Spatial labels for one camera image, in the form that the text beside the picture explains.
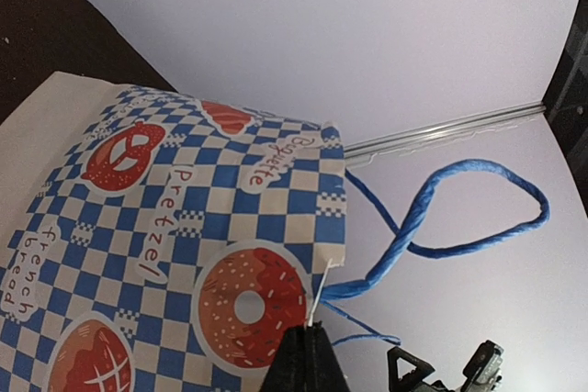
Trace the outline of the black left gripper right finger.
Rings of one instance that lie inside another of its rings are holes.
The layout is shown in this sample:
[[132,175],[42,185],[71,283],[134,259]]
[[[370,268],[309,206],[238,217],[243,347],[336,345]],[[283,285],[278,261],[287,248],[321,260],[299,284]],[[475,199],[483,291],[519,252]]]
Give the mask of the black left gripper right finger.
[[350,391],[334,348],[320,322],[305,329],[305,390]]

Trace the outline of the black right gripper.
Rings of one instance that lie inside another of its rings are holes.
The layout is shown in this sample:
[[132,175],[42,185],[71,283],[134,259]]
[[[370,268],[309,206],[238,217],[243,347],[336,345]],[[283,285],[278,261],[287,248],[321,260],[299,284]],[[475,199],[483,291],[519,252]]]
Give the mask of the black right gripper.
[[[441,380],[427,383],[434,367],[401,347],[390,349],[387,357],[389,391],[451,391]],[[502,364],[503,348],[492,341],[481,343],[462,371],[464,383],[455,391],[496,391],[503,381]]]

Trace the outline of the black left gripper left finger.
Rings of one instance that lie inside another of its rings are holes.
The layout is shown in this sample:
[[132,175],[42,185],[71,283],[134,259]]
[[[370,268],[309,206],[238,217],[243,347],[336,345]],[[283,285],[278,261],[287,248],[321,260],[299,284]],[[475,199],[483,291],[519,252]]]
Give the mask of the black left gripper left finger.
[[306,390],[304,325],[286,330],[269,366],[261,392],[303,392]]

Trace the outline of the blue checkered paper bag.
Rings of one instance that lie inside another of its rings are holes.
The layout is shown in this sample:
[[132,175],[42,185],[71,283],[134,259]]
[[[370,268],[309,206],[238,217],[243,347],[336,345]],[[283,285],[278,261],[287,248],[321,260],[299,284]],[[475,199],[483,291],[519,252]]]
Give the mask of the blue checkered paper bag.
[[[490,237],[413,243],[436,187],[498,174],[538,215]],[[337,128],[55,73],[1,125],[1,388],[256,391],[288,328],[372,289],[404,252],[443,259],[542,226],[544,194],[496,162],[432,174],[366,275],[345,261]]]

